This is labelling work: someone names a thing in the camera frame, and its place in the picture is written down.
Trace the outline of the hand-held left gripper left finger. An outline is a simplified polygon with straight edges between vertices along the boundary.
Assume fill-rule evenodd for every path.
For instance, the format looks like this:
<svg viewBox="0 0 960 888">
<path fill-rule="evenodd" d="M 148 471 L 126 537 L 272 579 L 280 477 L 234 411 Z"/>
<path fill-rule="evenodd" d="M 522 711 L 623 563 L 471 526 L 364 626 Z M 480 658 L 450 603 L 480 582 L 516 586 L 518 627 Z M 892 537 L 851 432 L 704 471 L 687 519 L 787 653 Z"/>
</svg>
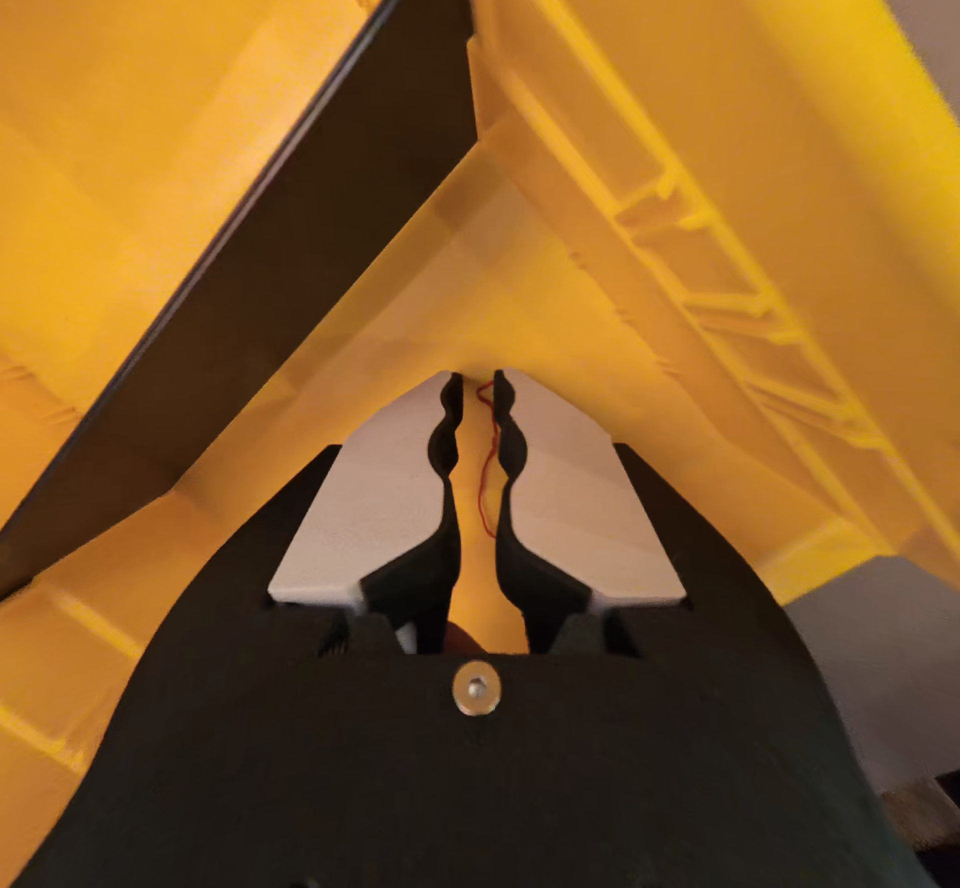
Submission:
<svg viewBox="0 0 960 888">
<path fill-rule="evenodd" d="M 440 371 L 342 443 L 270 581 L 282 604 L 382 615 L 409 653 L 445 648 L 461 571 L 450 475 L 464 383 Z"/>
</svg>

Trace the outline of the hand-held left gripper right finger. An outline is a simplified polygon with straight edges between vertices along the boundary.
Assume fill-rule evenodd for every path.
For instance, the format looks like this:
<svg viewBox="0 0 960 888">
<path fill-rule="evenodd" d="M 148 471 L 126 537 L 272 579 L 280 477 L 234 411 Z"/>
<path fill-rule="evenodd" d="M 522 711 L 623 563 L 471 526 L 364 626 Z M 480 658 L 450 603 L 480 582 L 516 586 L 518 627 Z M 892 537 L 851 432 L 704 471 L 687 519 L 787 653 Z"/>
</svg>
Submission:
<svg viewBox="0 0 960 888">
<path fill-rule="evenodd" d="M 572 616 L 680 605 L 687 589 L 606 429 L 515 368 L 495 372 L 493 411 L 496 577 L 530 652 L 549 652 Z"/>
</svg>

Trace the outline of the red twist tie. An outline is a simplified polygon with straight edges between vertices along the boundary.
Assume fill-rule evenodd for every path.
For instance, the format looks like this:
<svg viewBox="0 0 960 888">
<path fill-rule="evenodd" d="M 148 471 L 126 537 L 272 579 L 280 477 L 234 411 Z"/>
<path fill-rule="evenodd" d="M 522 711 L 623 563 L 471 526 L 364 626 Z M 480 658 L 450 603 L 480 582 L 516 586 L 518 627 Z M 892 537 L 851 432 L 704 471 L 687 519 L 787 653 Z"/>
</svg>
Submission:
<svg viewBox="0 0 960 888">
<path fill-rule="evenodd" d="M 492 464 L 498 459 L 500 443 L 500 427 L 498 424 L 495 405 L 495 384 L 496 380 L 491 378 L 490 380 L 478 385 L 476 389 L 476 400 L 486 408 L 490 422 L 489 446 L 488 451 L 486 452 L 486 458 L 481 468 L 476 497 L 481 526 L 486 536 L 490 539 L 496 538 L 497 529 L 492 524 L 491 519 L 488 517 L 485 498 L 489 482 L 490 469 Z"/>
</svg>

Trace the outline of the black bin divider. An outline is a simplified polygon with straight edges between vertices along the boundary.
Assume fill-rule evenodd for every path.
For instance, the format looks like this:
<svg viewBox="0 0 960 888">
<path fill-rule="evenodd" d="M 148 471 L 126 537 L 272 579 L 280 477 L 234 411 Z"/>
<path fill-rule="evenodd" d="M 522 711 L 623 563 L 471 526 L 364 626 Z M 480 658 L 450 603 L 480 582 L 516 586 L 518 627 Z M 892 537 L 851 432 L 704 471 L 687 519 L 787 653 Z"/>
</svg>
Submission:
<svg viewBox="0 0 960 888">
<path fill-rule="evenodd" d="M 470 0 L 381 0 L 2 528 L 2 599 L 166 494 L 477 141 Z"/>
</svg>

